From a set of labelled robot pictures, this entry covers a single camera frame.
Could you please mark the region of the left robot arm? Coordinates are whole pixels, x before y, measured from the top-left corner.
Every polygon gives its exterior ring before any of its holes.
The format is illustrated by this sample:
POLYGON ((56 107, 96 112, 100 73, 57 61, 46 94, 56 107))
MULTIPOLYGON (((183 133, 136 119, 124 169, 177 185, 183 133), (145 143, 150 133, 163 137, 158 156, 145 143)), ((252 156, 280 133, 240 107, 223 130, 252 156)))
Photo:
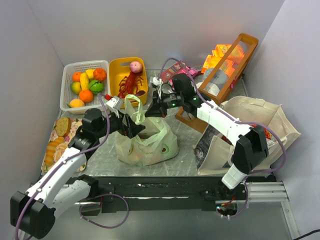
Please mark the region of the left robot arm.
POLYGON ((103 112, 98 108, 87 110, 58 162, 26 192, 17 191, 11 197, 10 223, 15 227, 15 239, 19 239, 20 231, 30 238, 42 239, 56 219, 74 203, 98 196, 98 180, 85 174, 68 188, 63 189, 63 186, 103 144, 100 138, 107 140, 109 134, 118 132, 132 139, 146 128, 135 123, 126 113, 103 112))

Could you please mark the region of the large red snack bag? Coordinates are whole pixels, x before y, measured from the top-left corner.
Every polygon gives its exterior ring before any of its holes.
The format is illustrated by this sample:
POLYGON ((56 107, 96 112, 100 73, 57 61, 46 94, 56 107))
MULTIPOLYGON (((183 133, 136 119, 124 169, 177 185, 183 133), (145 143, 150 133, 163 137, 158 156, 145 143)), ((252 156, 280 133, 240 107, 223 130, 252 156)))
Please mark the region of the large red snack bag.
POLYGON ((265 137, 268 140, 272 140, 273 135, 266 128, 264 128, 263 130, 264 130, 265 137))

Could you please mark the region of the light green plastic bag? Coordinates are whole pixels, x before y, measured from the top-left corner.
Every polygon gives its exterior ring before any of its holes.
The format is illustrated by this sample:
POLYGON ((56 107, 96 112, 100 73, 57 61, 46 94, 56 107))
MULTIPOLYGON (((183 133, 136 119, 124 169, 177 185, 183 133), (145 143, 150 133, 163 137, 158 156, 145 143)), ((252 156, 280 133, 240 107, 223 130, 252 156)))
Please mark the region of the light green plastic bag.
POLYGON ((179 153, 177 136, 160 117, 145 117, 141 100, 129 94, 124 111, 137 125, 145 127, 133 138, 115 133, 115 149, 120 161, 133 166, 149 166, 175 157, 179 153))

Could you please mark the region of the wooden snack tray box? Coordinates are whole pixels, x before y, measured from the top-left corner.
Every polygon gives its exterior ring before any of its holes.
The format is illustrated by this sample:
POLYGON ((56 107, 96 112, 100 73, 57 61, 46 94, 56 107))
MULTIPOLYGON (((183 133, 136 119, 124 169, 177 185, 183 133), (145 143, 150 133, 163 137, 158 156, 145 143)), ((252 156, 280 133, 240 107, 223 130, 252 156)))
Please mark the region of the wooden snack tray box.
POLYGON ((198 90, 216 104, 224 102, 248 65, 259 40, 241 33, 233 44, 218 44, 206 58, 201 72, 212 69, 198 90))

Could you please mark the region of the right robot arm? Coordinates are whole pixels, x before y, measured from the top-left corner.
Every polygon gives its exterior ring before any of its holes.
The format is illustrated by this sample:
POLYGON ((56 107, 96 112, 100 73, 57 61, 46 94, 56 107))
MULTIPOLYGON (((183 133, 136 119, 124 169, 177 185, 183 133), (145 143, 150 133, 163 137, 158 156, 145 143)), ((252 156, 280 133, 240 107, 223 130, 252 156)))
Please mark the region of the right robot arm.
POLYGON ((232 165, 222 182, 234 189, 268 155, 264 129, 257 123, 246 123, 233 117, 213 100, 200 93, 194 79, 184 73, 172 77, 172 83, 159 77, 150 80, 154 88, 146 117, 166 117, 167 110, 181 107, 223 134, 234 146, 232 165))

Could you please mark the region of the beige canvas tote bag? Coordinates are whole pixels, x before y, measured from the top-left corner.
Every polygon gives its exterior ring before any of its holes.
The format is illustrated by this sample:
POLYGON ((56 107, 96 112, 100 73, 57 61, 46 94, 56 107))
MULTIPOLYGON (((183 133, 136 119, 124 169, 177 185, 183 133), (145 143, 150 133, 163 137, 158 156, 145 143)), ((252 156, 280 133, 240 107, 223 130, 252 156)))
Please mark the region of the beige canvas tote bag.
POLYGON ((193 147, 198 175, 225 174, 236 166, 244 174, 265 172, 300 135, 281 105, 236 96, 223 102, 218 124, 208 124, 193 147))

